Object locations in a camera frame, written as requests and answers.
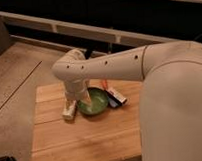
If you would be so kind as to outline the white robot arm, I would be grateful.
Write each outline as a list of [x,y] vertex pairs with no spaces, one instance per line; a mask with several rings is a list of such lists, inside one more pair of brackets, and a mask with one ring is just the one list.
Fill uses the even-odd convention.
[[141,81],[142,161],[202,161],[202,43],[171,41],[86,59],[76,49],[58,59],[53,74],[72,100],[85,81]]

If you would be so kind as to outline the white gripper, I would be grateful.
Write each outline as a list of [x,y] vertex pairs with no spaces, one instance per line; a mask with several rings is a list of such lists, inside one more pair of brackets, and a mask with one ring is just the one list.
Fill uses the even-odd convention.
[[91,105],[92,100],[90,95],[88,94],[88,80],[74,80],[74,81],[65,81],[65,96],[67,100],[65,102],[65,109],[67,111],[75,109],[75,101],[74,100],[82,100],[86,105]]

